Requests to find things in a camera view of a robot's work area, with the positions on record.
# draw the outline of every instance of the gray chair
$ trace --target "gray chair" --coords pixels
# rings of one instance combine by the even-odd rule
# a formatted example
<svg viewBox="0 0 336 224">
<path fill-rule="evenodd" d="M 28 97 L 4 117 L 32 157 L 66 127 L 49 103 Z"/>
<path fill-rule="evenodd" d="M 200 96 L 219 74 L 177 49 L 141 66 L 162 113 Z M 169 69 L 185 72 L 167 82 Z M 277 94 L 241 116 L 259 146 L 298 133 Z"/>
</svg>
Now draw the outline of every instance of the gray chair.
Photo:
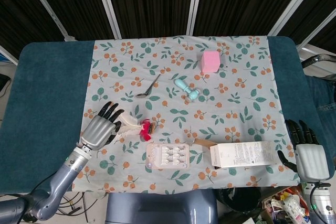
<svg viewBox="0 0 336 224">
<path fill-rule="evenodd" d="M 109 194 L 105 224 L 217 224 L 212 189 L 181 194 Z"/>
</svg>

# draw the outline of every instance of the cable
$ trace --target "cable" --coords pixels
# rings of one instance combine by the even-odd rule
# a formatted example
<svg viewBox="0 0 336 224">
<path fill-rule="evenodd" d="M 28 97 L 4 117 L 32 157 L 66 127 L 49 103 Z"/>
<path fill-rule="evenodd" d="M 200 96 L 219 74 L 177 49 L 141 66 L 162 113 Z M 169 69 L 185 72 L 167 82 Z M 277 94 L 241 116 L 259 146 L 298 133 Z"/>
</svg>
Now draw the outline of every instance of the cable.
<svg viewBox="0 0 336 224">
<path fill-rule="evenodd" d="M 23 209 L 22 214 L 21 214 L 21 216 L 20 216 L 20 218 L 19 218 L 17 224 L 20 224 L 20 222 L 21 222 L 23 216 L 26 214 L 26 211 L 28 210 L 29 202 L 28 202 L 28 200 L 25 199 L 25 198 L 23 198 L 23 200 L 26 202 L 26 203 L 25 203 L 25 208 Z"/>
<path fill-rule="evenodd" d="M 69 203 L 68 206 L 62 206 L 63 208 L 66 208 L 66 207 L 71 207 L 72 210 L 74 210 L 74 206 L 72 204 L 72 202 L 70 200 L 68 200 L 65 196 L 62 197 L 63 199 L 65 199 L 67 201 L 67 203 Z"/>
<path fill-rule="evenodd" d="M 319 219 L 324 223 L 324 224 L 328 224 L 327 222 L 325 222 L 322 217 L 317 213 L 317 211 L 315 210 L 316 206 L 313 204 L 313 193 L 317 188 L 320 187 L 330 187 L 330 184 L 328 183 L 316 183 L 314 188 L 311 190 L 310 192 L 310 196 L 309 196 L 309 200 L 310 200 L 310 207 L 313 209 L 314 213 L 317 215 L 317 217 L 319 217 Z"/>
<path fill-rule="evenodd" d="M 70 201 L 72 201 L 74 198 L 72 198 L 72 199 L 70 199 L 70 200 L 67 200 L 67 202 L 63 202 L 63 203 L 61 203 L 60 205 L 67 204 L 67 203 L 69 203 Z"/>
<path fill-rule="evenodd" d="M 86 202 L 85 202 L 85 196 L 84 196 L 84 193 L 83 193 L 83 207 L 84 207 L 84 214 L 85 214 L 85 220 L 86 220 L 86 223 L 89 223 L 88 215 L 87 215 L 87 213 L 86 213 L 87 209 L 86 209 Z"/>
<path fill-rule="evenodd" d="M 17 197 L 17 198 L 19 198 L 19 197 L 22 196 L 22 194 L 6 194 L 6 195 L 8 195 L 8 196 L 13 196 L 13 197 Z"/>
<path fill-rule="evenodd" d="M 49 175 L 48 177 L 46 177 L 45 179 L 43 179 L 40 183 L 37 184 L 37 186 L 34 187 L 34 189 L 29 193 L 29 194 L 32 194 L 33 191 L 36 190 L 37 187 L 39 187 L 44 181 L 46 181 L 47 179 L 53 177 L 54 175 L 56 174 L 56 172 L 54 172 L 53 174 Z"/>
<path fill-rule="evenodd" d="M 82 214 L 84 214 L 85 212 L 87 212 L 91 207 L 93 207 L 94 204 L 95 204 L 96 202 L 97 202 L 97 199 L 92 203 L 91 206 L 89 206 L 85 211 L 83 211 L 83 212 L 81 212 L 81 213 L 79 213 L 79 214 L 70 215 L 70 214 L 67 214 L 67 213 L 64 212 L 64 214 L 58 214 L 58 215 L 66 215 L 66 216 L 79 216 L 79 215 L 82 215 Z"/>
<path fill-rule="evenodd" d="M 38 222 L 28 222 L 28 221 L 23 221 L 24 223 L 34 223 L 34 224 L 40 224 Z"/>
<path fill-rule="evenodd" d="M 8 87 L 9 87 L 9 85 L 10 85 L 11 82 L 12 82 L 12 80 L 9 80 L 9 81 L 8 81 L 8 85 L 7 85 L 7 87 L 5 88 L 5 93 L 4 93 L 2 96 L 0 96 L 0 98 L 3 97 L 3 96 L 6 94 L 6 91 L 7 91 L 7 89 L 8 89 Z"/>
<path fill-rule="evenodd" d="M 79 198 L 79 200 L 77 200 L 75 203 L 73 203 L 72 205 L 75 205 L 75 204 L 77 204 L 81 199 L 83 198 L 83 195 Z"/>
</svg>

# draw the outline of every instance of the denim fabric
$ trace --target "denim fabric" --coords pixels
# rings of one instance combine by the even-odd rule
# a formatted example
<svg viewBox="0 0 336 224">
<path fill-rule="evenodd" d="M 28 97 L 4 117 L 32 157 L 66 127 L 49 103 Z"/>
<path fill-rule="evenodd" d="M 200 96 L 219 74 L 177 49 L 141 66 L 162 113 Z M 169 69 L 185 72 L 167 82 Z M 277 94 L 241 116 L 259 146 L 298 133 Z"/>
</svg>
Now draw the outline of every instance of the denim fabric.
<svg viewBox="0 0 336 224">
<path fill-rule="evenodd" d="M 335 82 L 306 76 L 313 101 L 322 123 L 327 148 L 336 157 L 336 101 Z"/>
</svg>

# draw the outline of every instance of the robotic arm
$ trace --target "robotic arm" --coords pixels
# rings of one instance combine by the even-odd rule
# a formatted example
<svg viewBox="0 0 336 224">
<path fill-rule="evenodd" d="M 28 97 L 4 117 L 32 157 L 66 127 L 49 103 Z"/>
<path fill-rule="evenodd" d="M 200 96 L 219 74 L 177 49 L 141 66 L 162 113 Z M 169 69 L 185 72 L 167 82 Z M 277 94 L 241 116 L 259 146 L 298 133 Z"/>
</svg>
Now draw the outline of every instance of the robotic arm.
<svg viewBox="0 0 336 224">
<path fill-rule="evenodd" d="M 1 201 L 0 223 L 19 223 L 25 213 L 32 214 L 38 220 L 48 220 L 56 213 L 63 195 L 91 158 L 91 151 L 101 149 L 115 138 L 121 122 L 114 121 L 124 110 L 118 110 L 112 115 L 118 104 L 108 109 L 110 105 L 111 102 L 105 104 L 91 120 L 80 138 L 81 144 L 72 151 L 52 177 L 50 194 L 37 189 L 18 199 Z"/>
<path fill-rule="evenodd" d="M 285 166 L 298 173 L 301 182 L 306 182 L 303 192 L 309 206 L 311 223 L 336 224 L 336 214 L 328 190 L 330 184 L 322 183 L 329 178 L 323 146 L 318 143 L 314 131 L 305 122 L 299 121 L 302 129 L 292 120 L 285 122 L 294 147 L 296 164 L 289 162 L 282 151 L 278 151 L 278 156 Z"/>
</svg>

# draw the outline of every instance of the metal spoon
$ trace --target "metal spoon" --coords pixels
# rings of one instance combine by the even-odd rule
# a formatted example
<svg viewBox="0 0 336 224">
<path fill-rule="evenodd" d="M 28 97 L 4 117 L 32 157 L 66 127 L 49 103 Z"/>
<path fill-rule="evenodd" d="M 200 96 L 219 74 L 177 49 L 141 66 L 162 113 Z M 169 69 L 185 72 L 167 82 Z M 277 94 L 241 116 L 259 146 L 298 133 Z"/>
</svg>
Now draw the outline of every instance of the metal spoon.
<svg viewBox="0 0 336 224">
<path fill-rule="evenodd" d="M 160 77 L 161 74 L 158 75 L 158 77 L 155 78 L 155 80 L 152 82 L 152 84 L 149 86 L 149 88 L 146 90 L 146 92 L 141 93 L 141 94 L 137 94 L 135 97 L 137 98 L 145 98 L 147 95 L 149 95 L 149 93 L 152 90 L 152 87 L 154 86 L 155 82 L 157 81 L 157 79 Z"/>
</svg>

